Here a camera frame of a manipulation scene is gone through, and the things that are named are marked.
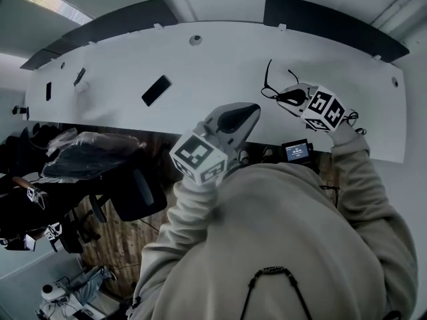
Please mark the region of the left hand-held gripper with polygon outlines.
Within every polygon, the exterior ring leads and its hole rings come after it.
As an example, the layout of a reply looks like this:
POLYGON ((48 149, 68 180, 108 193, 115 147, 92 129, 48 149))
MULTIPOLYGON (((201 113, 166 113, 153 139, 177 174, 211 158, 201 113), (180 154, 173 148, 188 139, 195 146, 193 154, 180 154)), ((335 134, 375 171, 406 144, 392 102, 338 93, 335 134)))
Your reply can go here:
POLYGON ((232 168, 236 147, 248 138, 259 118, 257 103, 216 107, 173 146, 169 155, 175 168, 196 185, 213 183, 232 168))

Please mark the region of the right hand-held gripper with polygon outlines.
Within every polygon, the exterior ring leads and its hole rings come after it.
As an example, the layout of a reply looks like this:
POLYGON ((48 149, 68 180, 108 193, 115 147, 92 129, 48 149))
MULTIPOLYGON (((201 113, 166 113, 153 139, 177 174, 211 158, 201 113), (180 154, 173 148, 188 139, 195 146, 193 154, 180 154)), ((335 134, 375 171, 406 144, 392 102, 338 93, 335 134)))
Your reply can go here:
POLYGON ((319 86, 307 104, 310 85, 298 83, 285 88, 277 104, 291 113, 301 115, 304 123, 315 131, 334 132, 347 112, 338 96, 323 86, 319 86))

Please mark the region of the black eyeglasses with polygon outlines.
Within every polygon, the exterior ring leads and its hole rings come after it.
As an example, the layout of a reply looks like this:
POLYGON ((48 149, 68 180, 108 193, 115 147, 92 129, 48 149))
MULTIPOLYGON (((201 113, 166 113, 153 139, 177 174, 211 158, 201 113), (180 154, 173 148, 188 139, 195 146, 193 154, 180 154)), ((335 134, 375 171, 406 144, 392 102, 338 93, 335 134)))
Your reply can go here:
POLYGON ((268 99, 284 102, 290 105, 298 105, 300 102, 304 101, 304 99, 300 97, 298 93, 292 93, 292 92, 279 93, 268 84, 268 75, 269 75, 271 62, 272 60, 270 59, 266 68, 265 76, 264 76, 264 86, 261 88, 261 91, 260 91, 261 94, 268 99))

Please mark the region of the person's left forearm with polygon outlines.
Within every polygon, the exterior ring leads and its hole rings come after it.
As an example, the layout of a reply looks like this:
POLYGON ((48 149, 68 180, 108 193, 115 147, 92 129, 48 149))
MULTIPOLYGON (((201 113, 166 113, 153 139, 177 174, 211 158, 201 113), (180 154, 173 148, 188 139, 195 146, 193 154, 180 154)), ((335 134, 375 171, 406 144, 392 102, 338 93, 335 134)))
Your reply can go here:
POLYGON ((164 267, 174 266, 207 235, 209 218, 217 204, 218 183, 202 186, 184 177, 173 187, 176 204, 167 212, 157 239, 141 252, 140 281, 145 283, 161 275, 164 267))

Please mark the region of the person's right forearm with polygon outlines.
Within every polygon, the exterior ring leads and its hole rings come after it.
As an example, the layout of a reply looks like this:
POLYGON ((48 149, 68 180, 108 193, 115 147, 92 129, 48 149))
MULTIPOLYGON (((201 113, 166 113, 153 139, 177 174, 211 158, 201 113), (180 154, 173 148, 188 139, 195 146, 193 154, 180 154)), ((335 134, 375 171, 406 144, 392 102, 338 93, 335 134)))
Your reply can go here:
POLYGON ((386 196, 364 136, 348 123, 341 123, 330 137, 332 164, 339 173, 338 209, 348 223, 355 229, 375 225, 396 233, 407 230, 403 218, 386 196))

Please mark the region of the small black screen device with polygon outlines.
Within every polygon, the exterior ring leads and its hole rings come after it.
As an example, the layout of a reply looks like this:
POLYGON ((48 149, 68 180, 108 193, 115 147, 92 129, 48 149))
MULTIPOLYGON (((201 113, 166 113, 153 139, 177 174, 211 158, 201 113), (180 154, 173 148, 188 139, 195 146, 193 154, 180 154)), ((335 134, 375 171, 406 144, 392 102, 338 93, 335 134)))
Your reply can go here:
POLYGON ((306 164, 313 160, 313 144, 307 139, 282 143, 284 159, 287 163, 306 164))

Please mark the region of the large black smartphone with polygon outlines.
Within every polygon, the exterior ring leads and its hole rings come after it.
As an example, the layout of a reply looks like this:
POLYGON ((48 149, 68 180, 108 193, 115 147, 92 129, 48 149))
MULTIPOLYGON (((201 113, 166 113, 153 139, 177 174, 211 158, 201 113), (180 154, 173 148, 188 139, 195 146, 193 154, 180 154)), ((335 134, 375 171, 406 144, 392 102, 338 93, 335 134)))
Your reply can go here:
POLYGON ((142 96, 141 99, 150 107, 157 99, 161 97, 171 87, 171 81, 162 75, 142 96))

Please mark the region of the long dark divider panel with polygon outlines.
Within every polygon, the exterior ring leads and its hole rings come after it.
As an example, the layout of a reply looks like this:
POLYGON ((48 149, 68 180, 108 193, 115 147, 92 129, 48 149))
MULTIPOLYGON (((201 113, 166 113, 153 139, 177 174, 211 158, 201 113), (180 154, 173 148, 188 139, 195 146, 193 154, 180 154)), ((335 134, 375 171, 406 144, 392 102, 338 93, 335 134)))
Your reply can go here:
POLYGON ((304 0, 265 0, 263 24, 335 41, 391 63, 410 50, 379 29, 340 11, 304 0))

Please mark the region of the black office chair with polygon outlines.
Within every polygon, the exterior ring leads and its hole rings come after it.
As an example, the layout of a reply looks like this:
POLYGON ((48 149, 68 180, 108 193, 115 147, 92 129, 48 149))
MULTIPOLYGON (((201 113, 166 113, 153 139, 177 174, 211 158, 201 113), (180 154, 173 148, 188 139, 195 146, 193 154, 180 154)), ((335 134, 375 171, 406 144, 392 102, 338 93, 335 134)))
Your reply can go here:
POLYGON ((159 178, 159 161, 168 145, 162 145, 152 157, 144 149, 130 155, 120 166, 101 176, 103 193, 89 196, 92 211, 98 220, 106 222, 102 207, 111 201, 122 221, 137 221, 156 214, 167 206, 167 199, 159 178))

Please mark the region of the person in white coat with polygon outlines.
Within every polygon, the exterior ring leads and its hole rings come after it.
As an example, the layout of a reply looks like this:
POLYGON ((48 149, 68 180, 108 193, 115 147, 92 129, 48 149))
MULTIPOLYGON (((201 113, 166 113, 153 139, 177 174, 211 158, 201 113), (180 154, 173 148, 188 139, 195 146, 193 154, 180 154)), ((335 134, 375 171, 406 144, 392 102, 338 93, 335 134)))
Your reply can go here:
POLYGON ((353 228, 311 170, 253 165, 218 185, 206 238, 135 290, 129 320, 410 320, 407 230, 353 228))

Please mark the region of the white pipe bundle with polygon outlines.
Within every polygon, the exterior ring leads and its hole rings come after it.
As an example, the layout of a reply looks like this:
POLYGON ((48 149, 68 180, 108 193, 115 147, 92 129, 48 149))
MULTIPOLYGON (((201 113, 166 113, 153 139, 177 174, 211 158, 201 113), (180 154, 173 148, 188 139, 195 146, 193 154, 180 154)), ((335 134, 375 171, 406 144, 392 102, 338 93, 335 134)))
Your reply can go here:
POLYGON ((427 0, 395 0, 370 25, 404 43, 425 22, 427 0))

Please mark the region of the black chair wheel base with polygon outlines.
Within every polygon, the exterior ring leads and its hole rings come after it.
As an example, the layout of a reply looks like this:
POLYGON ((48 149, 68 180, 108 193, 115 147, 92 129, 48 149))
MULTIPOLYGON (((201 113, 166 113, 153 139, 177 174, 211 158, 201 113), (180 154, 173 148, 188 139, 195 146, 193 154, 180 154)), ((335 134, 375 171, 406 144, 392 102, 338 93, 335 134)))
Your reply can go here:
POLYGON ((60 222, 62 232, 59 240, 66 252, 81 254, 83 253, 83 243, 97 241, 101 238, 92 228, 85 227, 91 215, 93 215, 93 211, 89 211, 82 218, 79 218, 75 209, 72 209, 64 216, 60 222))

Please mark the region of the short dark divider panel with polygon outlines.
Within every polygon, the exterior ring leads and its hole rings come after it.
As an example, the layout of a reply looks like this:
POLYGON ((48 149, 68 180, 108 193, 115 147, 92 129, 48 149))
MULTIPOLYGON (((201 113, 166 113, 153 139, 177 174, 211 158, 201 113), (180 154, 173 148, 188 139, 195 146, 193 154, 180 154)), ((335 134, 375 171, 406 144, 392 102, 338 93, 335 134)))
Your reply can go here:
POLYGON ((27 71, 34 71, 47 63, 49 63, 53 59, 57 59, 62 56, 65 52, 60 50, 48 49, 44 48, 36 52, 31 58, 29 58, 20 69, 27 71))

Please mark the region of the black bag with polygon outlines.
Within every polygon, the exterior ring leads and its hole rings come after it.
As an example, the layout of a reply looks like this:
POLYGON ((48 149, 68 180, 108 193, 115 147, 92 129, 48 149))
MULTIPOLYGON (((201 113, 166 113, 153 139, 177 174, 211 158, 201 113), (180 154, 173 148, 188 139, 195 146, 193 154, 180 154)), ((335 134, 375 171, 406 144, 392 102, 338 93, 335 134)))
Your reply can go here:
POLYGON ((8 136, 0 144, 0 173, 19 177, 40 173, 44 162, 44 151, 32 143, 27 127, 20 136, 8 136))

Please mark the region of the white round device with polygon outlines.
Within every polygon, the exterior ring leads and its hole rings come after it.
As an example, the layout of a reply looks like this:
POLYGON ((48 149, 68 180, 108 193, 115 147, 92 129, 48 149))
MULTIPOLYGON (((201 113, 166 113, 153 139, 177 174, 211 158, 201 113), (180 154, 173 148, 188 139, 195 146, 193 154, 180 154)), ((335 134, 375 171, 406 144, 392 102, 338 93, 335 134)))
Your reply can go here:
POLYGON ((58 284, 47 284, 41 289, 39 312, 44 320, 75 320, 74 314, 83 309, 77 298, 58 284))

